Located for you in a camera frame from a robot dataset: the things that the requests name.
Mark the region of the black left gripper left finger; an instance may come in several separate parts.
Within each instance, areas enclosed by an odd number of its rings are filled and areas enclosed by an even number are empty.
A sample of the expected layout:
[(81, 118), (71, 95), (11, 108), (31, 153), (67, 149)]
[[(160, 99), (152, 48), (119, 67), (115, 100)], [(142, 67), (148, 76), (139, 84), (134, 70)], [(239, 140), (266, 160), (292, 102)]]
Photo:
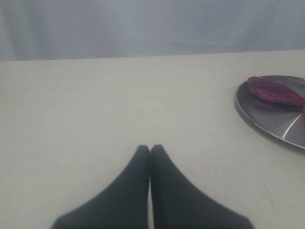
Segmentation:
[(52, 228), (146, 229), (149, 159), (149, 148), (138, 146), (128, 165), (107, 188), (80, 207), (60, 216)]

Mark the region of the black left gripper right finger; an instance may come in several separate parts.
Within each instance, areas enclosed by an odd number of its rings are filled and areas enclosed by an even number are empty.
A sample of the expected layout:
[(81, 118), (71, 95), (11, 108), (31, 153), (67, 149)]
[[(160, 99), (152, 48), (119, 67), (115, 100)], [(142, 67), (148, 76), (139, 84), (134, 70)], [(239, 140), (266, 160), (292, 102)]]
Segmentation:
[(156, 229), (252, 229), (250, 220), (194, 186), (162, 145), (150, 153), (153, 223)]

